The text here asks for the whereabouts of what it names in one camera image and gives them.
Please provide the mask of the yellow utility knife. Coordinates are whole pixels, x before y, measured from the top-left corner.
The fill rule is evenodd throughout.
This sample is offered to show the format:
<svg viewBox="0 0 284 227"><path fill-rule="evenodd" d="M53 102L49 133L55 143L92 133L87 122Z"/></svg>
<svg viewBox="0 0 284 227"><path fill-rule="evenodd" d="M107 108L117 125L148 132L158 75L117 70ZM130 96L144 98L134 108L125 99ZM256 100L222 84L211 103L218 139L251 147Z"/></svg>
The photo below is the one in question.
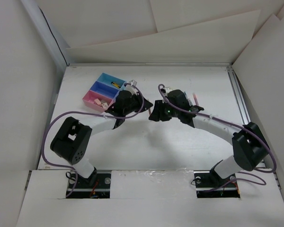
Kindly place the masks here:
<svg viewBox="0 0 284 227"><path fill-rule="evenodd" d="M121 86L120 85L118 85L117 83L115 83L115 82L111 82L111 84L114 86L114 87L116 87L116 88L121 88Z"/></svg>

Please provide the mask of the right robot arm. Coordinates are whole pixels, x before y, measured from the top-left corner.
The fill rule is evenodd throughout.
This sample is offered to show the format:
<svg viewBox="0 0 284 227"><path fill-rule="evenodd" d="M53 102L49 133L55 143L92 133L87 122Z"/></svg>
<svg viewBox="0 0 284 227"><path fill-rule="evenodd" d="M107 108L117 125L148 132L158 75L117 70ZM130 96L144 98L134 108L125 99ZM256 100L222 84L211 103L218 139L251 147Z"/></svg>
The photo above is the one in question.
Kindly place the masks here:
<svg viewBox="0 0 284 227"><path fill-rule="evenodd" d="M246 174L255 170L257 165L271 154L257 124L249 122L246 125L238 125L207 114L204 108L193 105L185 92L179 89L173 90L160 84L158 90L162 100L155 101L149 120L166 122L177 118L181 123L209 132L232 146L233 154L215 164L209 171L206 179L210 184L210 191L229 184L236 173Z"/></svg>

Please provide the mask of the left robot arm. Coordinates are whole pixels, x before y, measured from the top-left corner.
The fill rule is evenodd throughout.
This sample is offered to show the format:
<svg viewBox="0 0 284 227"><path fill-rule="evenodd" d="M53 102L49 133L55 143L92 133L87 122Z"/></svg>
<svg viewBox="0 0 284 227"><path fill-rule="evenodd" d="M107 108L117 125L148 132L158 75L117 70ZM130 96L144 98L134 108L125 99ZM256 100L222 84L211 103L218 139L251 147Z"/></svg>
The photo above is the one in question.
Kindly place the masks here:
<svg viewBox="0 0 284 227"><path fill-rule="evenodd" d="M97 180L97 169L84 157L90 137L116 129L124 123L127 115L145 112L152 106L138 92L120 91L115 102L105 111L108 117L91 117L85 124L73 117L66 118L52 140L50 149L76 170L83 186L92 187Z"/></svg>

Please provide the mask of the teal blue pen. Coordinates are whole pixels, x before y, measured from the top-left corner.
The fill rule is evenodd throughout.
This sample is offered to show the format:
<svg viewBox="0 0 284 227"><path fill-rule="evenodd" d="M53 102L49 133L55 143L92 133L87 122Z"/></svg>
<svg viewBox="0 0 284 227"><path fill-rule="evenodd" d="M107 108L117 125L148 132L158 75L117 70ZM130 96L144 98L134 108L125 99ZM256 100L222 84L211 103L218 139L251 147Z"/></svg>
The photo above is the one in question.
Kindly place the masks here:
<svg viewBox="0 0 284 227"><path fill-rule="evenodd" d="M192 106L193 104L192 104L192 102L191 102L190 98L188 98L188 96L187 96L186 92L183 92L183 94L184 94L184 96L185 96L186 100L188 101L189 105L190 105L190 106Z"/></svg>

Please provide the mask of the pink purple highlighter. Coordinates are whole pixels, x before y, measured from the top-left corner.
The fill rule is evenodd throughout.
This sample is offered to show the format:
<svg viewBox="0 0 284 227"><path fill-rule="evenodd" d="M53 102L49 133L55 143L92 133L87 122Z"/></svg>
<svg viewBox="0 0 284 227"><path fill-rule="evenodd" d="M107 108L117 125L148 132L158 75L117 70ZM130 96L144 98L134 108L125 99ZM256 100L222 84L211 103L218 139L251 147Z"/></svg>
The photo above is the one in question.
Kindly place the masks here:
<svg viewBox="0 0 284 227"><path fill-rule="evenodd" d="M195 104L199 105L199 102L198 102L198 99L195 93L193 93L193 99L194 99Z"/></svg>

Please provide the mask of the light blue drawer box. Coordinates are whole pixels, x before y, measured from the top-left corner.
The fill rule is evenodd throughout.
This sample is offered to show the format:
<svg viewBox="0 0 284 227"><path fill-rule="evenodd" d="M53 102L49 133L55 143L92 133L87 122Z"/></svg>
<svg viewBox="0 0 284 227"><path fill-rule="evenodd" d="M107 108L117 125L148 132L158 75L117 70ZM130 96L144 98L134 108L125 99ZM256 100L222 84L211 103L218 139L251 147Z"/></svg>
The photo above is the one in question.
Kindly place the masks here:
<svg viewBox="0 0 284 227"><path fill-rule="evenodd" d="M106 73L102 73L102 74L98 77L97 82L103 83L103 84L108 85L108 86L110 86L110 87L112 87L112 88L116 88L116 87L114 87L114 86L111 84L111 82L117 83L118 85L121 86L121 88L122 88L122 87L124 86L124 84L126 83L125 80L122 80L122 79L120 79L120 78L111 76L111 75L106 74Z"/></svg>

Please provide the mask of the dark blue drawer box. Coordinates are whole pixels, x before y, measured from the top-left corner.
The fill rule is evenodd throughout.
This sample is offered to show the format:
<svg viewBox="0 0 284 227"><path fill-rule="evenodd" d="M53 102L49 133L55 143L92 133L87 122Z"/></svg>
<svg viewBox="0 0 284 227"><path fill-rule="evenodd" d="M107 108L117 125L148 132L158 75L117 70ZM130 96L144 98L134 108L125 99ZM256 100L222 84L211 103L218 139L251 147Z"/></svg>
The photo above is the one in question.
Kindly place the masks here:
<svg viewBox="0 0 284 227"><path fill-rule="evenodd" d="M98 81L94 82L90 90L111 99L114 99L119 92L119 89L111 87L107 84Z"/></svg>

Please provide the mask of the pink drawer box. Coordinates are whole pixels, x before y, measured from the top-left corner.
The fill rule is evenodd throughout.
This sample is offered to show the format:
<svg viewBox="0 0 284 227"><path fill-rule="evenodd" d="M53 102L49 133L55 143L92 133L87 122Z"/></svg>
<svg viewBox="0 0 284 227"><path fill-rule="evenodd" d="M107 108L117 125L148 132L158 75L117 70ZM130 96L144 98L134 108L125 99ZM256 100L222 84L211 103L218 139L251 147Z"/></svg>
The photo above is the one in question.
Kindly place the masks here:
<svg viewBox="0 0 284 227"><path fill-rule="evenodd" d="M113 99L89 90L82 99L85 106L98 112L106 111L113 103Z"/></svg>

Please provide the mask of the aluminium rail right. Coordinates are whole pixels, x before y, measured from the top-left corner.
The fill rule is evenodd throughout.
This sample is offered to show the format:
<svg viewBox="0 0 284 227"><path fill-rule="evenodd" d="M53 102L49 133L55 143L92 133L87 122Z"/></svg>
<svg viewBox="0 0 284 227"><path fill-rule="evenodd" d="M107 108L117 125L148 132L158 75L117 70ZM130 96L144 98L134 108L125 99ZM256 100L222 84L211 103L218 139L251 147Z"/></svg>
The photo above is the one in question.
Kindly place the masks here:
<svg viewBox="0 0 284 227"><path fill-rule="evenodd" d="M243 93L239 85L238 77L235 71L233 70L232 66L227 66L226 70L227 70L227 73L230 79L231 87L232 87L237 105L239 107L241 120L244 124L248 124L250 122L250 116L249 116L247 106L246 106L246 103L243 97Z"/></svg>

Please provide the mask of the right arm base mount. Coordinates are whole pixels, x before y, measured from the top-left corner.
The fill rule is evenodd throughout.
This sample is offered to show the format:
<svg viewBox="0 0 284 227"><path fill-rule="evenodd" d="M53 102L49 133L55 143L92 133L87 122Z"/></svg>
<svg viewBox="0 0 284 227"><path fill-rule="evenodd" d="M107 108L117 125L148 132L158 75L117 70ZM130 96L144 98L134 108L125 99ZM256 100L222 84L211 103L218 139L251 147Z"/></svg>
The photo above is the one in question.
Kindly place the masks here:
<svg viewBox="0 0 284 227"><path fill-rule="evenodd" d="M232 174L226 179L216 181L210 178L209 171L196 171L191 185L195 187L199 199L240 198L237 182L229 182L235 177L236 175Z"/></svg>

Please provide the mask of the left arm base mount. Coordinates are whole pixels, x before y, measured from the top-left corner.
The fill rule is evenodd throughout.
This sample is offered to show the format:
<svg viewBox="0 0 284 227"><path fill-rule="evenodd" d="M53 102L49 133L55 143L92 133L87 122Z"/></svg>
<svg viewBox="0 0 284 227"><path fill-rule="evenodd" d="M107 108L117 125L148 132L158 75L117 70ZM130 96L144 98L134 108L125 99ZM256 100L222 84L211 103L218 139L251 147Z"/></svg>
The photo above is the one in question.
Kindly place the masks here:
<svg viewBox="0 0 284 227"><path fill-rule="evenodd" d="M66 190L67 199L109 199L111 186L111 171L99 171L95 183L90 186L82 177L78 177L72 193L67 196L75 183L75 173L66 172L68 185Z"/></svg>

